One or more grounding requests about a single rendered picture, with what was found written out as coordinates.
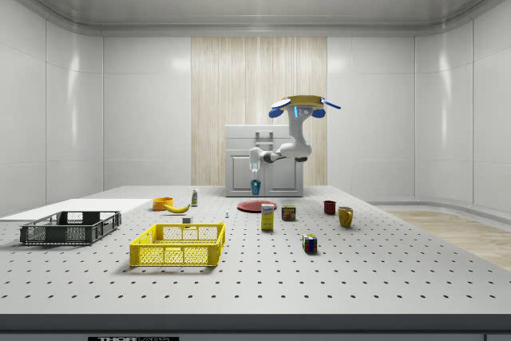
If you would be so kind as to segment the white cabinet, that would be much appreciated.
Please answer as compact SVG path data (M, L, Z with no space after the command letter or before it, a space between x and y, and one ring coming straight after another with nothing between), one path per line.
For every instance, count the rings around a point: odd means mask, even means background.
M251 191L252 172L249 150L277 150L292 141L287 125L226 125L225 126L225 194L254 196ZM292 158L273 164L261 163L258 197L302 196L303 164Z

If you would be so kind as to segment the red plate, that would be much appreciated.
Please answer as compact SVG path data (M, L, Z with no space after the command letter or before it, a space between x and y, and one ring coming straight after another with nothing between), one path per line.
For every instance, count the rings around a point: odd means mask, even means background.
M277 207L276 203L268 200L246 200L238 203L237 209L241 212L261 213L263 204L272 205L273 209Z

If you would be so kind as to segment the white yellow box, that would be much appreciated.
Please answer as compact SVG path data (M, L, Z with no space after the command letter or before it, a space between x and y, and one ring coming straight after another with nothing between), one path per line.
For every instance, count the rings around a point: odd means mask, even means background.
M275 205L273 203L261 204L261 229L272 231L274 224Z

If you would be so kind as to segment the drone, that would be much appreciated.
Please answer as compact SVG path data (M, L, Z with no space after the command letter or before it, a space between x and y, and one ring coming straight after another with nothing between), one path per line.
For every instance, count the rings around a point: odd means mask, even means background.
M285 97L271 105L271 111L268 116L275 118L280 116L286 108L293 108L295 115L298 116L298 107L312 107L311 115L316 118L322 118L326 112L324 106L329 105L330 107L341 109L339 105L330 103L324 97L315 95L295 95Z

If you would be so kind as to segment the yellow basket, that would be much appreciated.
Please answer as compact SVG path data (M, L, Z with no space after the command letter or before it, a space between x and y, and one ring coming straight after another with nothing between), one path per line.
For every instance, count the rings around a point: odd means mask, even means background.
M132 266L216 266L225 223L154 224L129 245Z

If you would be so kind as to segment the white board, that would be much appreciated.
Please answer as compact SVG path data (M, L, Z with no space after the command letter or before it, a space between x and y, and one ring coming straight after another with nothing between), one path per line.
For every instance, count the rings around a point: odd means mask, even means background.
M1 217L0 221L33 221L61 211L127 212L147 202L149 202L149 199L70 199Z

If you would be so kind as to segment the dark grey basket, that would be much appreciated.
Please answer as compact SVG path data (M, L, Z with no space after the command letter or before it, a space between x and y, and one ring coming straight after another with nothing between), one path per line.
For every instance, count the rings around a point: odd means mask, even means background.
M120 225L120 211L61 211L23 224L20 241L25 245L88 245Z

